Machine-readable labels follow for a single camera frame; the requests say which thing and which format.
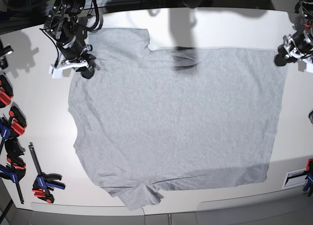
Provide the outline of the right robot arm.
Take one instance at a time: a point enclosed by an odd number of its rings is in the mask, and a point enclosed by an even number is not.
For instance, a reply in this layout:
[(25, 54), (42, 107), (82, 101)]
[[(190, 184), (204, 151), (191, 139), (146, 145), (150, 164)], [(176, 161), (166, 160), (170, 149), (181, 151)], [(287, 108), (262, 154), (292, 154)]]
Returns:
[(96, 0), (91, 0), (95, 9), (95, 23), (91, 27), (78, 23), (78, 15), (84, 10), (86, 0), (56, 0), (49, 11), (42, 32), (47, 34), (57, 49), (57, 59), (50, 65), (52, 78), (62, 78), (63, 71), (72, 69), (85, 79), (94, 75), (95, 56), (92, 45), (83, 42), (79, 32), (94, 32), (100, 23)]

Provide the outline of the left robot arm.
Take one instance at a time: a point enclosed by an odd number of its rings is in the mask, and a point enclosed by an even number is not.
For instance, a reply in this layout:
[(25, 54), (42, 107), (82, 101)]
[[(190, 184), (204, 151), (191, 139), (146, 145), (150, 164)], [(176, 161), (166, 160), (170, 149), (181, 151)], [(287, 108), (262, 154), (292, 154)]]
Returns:
[(302, 17), (294, 34), (283, 37), (283, 44), (274, 57), (277, 66), (304, 62), (313, 64), (313, 0), (297, 0), (294, 11)]

